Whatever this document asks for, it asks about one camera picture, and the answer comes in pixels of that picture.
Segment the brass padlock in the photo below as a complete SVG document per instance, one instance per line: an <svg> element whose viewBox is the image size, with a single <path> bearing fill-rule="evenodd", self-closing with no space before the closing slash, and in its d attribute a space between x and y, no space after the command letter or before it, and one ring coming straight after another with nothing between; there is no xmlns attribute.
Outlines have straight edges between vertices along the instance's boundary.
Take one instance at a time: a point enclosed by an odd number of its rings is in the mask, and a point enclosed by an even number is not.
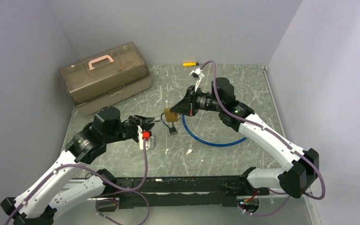
<svg viewBox="0 0 360 225"><path fill-rule="evenodd" d="M169 122L174 123L179 121L179 116L177 113L171 112L170 108L163 109L162 118L154 119L154 122Z"/></svg>

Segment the small black cable lock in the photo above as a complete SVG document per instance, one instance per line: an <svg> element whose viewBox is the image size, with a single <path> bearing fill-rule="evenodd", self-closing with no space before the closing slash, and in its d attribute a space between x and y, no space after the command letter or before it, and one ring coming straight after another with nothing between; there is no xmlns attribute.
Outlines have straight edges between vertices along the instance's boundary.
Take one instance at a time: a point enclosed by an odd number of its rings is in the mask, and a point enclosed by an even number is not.
<svg viewBox="0 0 360 225"><path fill-rule="evenodd" d="M176 134L176 133L177 133L177 129L176 129L176 127L174 126L174 123L172 122L172 125L169 126L168 123L164 121L163 115L164 115L164 113L161 113L161 115L160 115L160 120L161 120L161 122L168 128L168 131L169 131L170 135Z"/></svg>

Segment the blue cable lock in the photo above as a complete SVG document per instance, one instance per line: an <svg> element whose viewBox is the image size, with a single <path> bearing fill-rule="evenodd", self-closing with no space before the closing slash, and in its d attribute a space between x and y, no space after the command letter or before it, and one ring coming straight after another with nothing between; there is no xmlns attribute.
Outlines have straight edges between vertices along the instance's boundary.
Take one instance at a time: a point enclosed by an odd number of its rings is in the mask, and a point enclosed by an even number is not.
<svg viewBox="0 0 360 225"><path fill-rule="evenodd" d="M194 138L195 140L197 140L198 142L200 143L203 143L205 145L208 145L208 146L213 146L213 147L229 147L229 146L234 146L234 145L237 145L237 144L240 144L244 141L247 140L247 137L243 137L237 141L234 141L234 142L230 142L230 143L212 143L212 142L208 142L208 141L205 141L201 138L199 138L198 136L196 136L193 132L191 132L191 130L188 128L187 126L187 123L186 123L186 120L185 120L185 117L182 116L181 117L181 121L182 121L182 124L183 124L183 127L185 128L185 130L188 132L188 134Z"/></svg>

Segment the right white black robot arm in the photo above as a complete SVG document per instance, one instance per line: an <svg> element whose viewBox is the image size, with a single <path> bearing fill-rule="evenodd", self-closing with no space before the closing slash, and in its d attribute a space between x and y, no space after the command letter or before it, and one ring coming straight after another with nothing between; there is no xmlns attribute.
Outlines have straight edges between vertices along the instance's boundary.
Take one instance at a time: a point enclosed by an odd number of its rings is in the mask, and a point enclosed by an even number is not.
<svg viewBox="0 0 360 225"><path fill-rule="evenodd" d="M240 177L240 190L250 195L258 188L278 188L293 198L300 198L319 178L319 154L290 143L268 126L246 104L236 100L234 87L227 78L212 83L212 92L203 93L190 86L172 113L193 117L200 110L218 112L220 120L236 132L256 142L281 165L277 169L248 168Z"/></svg>

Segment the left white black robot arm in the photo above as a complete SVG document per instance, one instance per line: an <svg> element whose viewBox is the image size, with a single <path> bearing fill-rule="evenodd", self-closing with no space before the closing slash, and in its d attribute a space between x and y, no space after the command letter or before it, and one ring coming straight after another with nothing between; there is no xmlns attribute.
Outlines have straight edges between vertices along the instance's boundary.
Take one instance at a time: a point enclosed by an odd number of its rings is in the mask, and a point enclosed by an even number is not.
<svg viewBox="0 0 360 225"><path fill-rule="evenodd" d="M102 108L93 120L66 144L53 165L26 191L7 197L0 206L7 222L15 225L51 225L62 214L88 198L139 193L139 186L122 187L107 170L94 171L89 165L106 152L107 145L134 140L143 153L155 143L153 117L139 115L121 120L120 110Z"/></svg>

